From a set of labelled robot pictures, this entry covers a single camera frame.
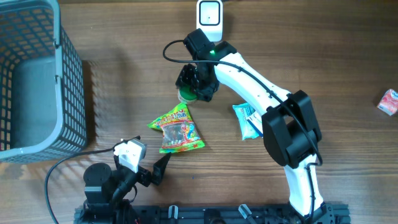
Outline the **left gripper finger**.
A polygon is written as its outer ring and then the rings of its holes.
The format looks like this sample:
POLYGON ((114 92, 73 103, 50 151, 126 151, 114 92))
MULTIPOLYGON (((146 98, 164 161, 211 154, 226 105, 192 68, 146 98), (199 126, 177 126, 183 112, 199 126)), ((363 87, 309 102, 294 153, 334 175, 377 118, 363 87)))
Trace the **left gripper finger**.
POLYGON ((153 172, 152 172, 152 180, 151 182, 155 185, 160 185, 163 178, 164 173, 167 167, 167 164, 171 158, 172 153, 169 152, 165 154, 162 158, 160 158, 154 165, 153 165, 153 172))
POLYGON ((140 136, 135 136, 135 137, 133 137, 131 139, 121 139, 121 142, 127 144, 127 142, 132 141, 133 139, 141 140, 141 137, 140 136))

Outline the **green lid jar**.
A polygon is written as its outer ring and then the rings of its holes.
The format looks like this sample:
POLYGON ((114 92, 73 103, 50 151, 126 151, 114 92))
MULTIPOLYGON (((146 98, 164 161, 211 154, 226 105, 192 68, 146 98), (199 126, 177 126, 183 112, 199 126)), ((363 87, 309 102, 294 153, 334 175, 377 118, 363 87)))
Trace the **green lid jar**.
POLYGON ((179 88, 177 96, 181 103, 185 103, 187 105, 192 104, 197 100, 196 94, 192 93, 190 88, 187 86, 179 88))

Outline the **Haribo gummy candy bag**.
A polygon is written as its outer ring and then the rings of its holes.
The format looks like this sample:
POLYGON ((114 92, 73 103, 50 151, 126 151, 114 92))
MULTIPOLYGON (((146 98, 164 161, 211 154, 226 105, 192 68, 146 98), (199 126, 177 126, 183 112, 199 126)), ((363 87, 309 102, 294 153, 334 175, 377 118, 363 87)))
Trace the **Haribo gummy candy bag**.
POLYGON ((162 131, 160 153, 185 152, 205 147, 188 107, 184 103, 179 103, 168 113, 159 116, 147 126, 162 131))

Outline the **teal tissue pack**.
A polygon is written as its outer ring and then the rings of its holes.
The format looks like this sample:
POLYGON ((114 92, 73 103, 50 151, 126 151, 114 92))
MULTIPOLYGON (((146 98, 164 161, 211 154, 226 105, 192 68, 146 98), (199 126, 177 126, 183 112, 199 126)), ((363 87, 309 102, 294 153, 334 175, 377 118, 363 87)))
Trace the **teal tissue pack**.
POLYGON ((245 139, 256 139, 259 137, 257 131, 248 122, 248 118, 252 115, 255 110, 249 103, 243 103, 240 105, 233 105, 234 112, 236 113, 241 129, 242 140, 245 139))

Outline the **red pink candy box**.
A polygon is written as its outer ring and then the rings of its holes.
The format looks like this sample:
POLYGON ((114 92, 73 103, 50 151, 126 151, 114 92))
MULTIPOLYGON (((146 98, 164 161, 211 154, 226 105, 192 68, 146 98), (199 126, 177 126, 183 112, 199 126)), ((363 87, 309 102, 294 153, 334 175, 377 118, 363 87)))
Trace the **red pink candy box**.
POLYGON ((380 102, 377 105, 381 111, 385 112, 389 116, 397 113, 397 92, 393 89, 389 89, 385 92, 380 102))

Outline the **white blue sachet pack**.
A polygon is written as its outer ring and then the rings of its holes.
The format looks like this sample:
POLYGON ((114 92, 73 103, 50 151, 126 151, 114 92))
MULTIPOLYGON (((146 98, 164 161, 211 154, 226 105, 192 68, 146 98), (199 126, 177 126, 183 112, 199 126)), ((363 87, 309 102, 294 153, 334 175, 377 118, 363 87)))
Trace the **white blue sachet pack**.
POLYGON ((253 130, 260 136, 263 137, 263 130, 262 130, 262 118, 260 114, 255 111, 247 118, 247 122, 251 125, 253 130))

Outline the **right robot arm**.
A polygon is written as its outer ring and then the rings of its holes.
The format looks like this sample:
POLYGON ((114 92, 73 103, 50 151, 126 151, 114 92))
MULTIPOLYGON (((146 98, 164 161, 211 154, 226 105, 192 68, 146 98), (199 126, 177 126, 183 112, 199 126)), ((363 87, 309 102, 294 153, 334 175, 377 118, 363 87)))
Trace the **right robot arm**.
POLYGON ((182 41, 192 56, 184 60, 176 86, 188 100, 211 101, 223 84, 244 99, 261 118, 264 147, 285 170, 290 206, 306 222, 322 207, 315 168, 323 164, 318 150, 322 138, 310 97, 291 93, 251 68, 228 42, 211 42, 201 29, 182 41))

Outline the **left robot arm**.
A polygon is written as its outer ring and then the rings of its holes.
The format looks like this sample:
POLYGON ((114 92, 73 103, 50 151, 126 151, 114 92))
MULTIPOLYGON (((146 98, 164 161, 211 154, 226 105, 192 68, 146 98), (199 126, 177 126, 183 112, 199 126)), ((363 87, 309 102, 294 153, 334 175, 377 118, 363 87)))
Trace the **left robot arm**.
POLYGON ((133 200, 125 196, 132 190, 137 194, 137 184, 145 187, 160 185, 172 155, 170 152, 165 154, 149 171, 139 165, 145 158, 146 149, 147 145, 139 136, 122 139, 111 148, 115 170, 105 163, 96 163, 86 169, 83 174, 86 200, 75 210, 74 223, 144 222, 145 218, 133 209, 133 200))

